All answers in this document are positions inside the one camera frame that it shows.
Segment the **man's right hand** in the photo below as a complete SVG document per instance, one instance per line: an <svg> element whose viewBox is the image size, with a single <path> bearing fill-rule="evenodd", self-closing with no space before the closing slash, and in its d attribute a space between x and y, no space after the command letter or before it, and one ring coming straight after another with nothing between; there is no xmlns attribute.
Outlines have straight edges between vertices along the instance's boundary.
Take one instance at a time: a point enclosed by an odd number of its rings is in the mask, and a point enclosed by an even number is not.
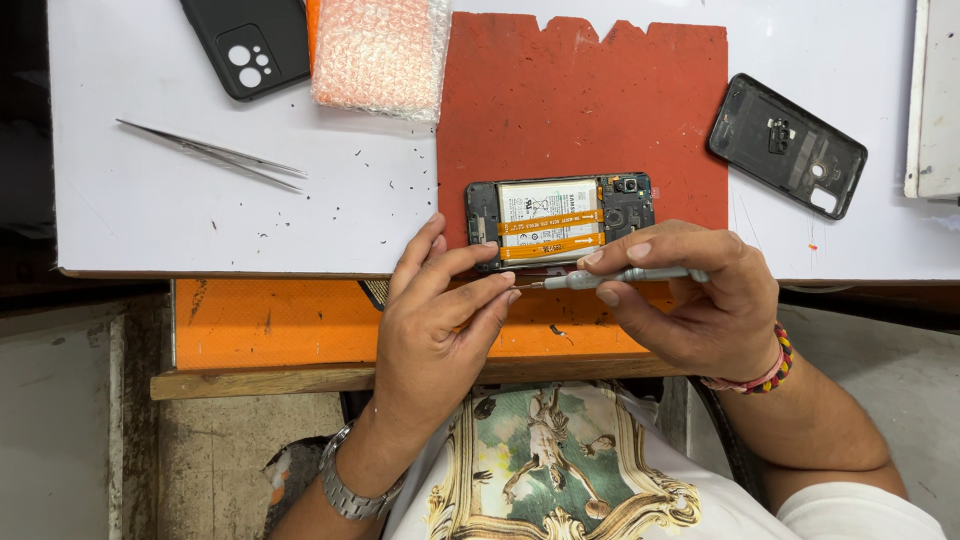
<svg viewBox="0 0 960 540"><path fill-rule="evenodd" d="M677 306L650 306L628 283L605 282L597 296L637 343L696 375L746 382L762 377L780 355L774 336L779 288L763 254L730 231L670 220L647 227L581 258L595 275L627 266L682 266L710 281L670 280Z"/></svg>

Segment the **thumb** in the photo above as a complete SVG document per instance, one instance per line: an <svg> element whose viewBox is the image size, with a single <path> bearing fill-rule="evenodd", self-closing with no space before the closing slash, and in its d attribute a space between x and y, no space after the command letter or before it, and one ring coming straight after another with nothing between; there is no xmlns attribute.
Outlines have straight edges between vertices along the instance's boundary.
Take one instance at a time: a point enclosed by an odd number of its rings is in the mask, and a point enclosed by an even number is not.
<svg viewBox="0 0 960 540"><path fill-rule="evenodd" d="M457 334L456 347L486 358L487 351L500 334L500 328L507 321L510 304L519 298L520 294L518 290L505 290L478 309L469 326Z"/></svg>
<svg viewBox="0 0 960 540"><path fill-rule="evenodd" d="M661 357L682 356L674 351L687 340L685 330L628 283L603 282L597 287L597 297L610 307L620 328L634 341Z"/></svg>

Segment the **t-shirt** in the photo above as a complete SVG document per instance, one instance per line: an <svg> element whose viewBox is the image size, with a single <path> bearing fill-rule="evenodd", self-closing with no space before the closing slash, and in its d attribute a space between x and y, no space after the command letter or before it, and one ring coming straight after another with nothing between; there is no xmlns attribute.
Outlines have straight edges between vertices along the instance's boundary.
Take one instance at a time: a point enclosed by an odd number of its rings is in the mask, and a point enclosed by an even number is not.
<svg viewBox="0 0 960 540"><path fill-rule="evenodd" d="M671 448L613 381L477 386L410 467L383 538L944 539L913 504L813 485L775 517Z"/></svg>

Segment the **watch strap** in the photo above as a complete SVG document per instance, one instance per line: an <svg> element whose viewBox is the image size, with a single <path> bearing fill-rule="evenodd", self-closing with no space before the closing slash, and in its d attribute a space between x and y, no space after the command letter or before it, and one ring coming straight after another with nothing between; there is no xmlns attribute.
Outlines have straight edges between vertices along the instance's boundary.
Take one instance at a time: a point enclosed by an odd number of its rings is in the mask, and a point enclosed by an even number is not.
<svg viewBox="0 0 960 540"><path fill-rule="evenodd" d="M379 519L393 506L396 494L403 487L403 482L407 478L407 473L403 475L380 497L369 499L353 493L346 487L340 475L337 474L337 449L343 444L348 433L353 428L353 421L346 424L336 435L330 439L330 442L324 450L321 458L320 474L324 482L324 493L326 499L340 515L350 520L362 520L368 518Z"/></svg>

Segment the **camera holes on phone case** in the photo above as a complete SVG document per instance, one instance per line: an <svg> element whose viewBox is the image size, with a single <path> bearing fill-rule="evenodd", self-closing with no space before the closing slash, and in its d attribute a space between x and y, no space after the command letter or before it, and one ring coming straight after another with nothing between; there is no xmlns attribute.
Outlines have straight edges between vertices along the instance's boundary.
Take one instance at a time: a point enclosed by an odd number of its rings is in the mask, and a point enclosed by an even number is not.
<svg viewBox="0 0 960 540"><path fill-rule="evenodd" d="M220 34L217 47L240 86L253 89L273 79L279 80L279 70L270 47L256 25L247 24Z"/></svg>

